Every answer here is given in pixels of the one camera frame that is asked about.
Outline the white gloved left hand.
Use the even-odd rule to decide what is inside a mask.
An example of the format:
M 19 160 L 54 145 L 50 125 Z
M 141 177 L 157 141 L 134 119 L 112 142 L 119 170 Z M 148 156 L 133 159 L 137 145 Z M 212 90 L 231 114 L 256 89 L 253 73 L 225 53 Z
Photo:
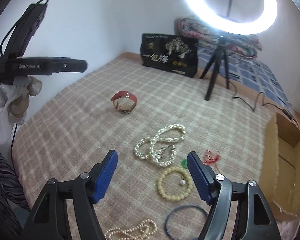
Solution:
M 15 77 L 12 85 L 0 82 L 0 145 L 9 140 L 15 125 L 25 122 L 30 97 L 39 95 L 42 86 L 32 76 Z

